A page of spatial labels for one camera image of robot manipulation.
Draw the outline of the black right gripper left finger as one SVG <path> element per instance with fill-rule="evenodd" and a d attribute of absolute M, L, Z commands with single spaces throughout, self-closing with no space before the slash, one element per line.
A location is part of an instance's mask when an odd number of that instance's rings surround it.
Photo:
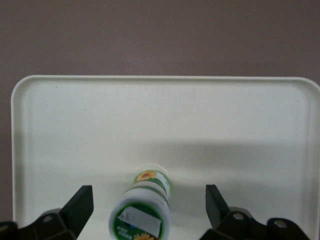
<path fill-rule="evenodd" d="M 94 211 L 93 188 L 83 185 L 62 207 L 18 230 L 19 240 L 76 240 Z"/>

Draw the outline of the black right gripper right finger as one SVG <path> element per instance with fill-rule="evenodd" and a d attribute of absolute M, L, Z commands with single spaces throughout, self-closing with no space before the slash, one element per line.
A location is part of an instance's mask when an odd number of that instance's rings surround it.
<path fill-rule="evenodd" d="M 273 217 L 262 224 L 244 208 L 230 207 L 217 186 L 205 187 L 205 209 L 211 224 L 202 240 L 308 240 L 293 221 Z"/>

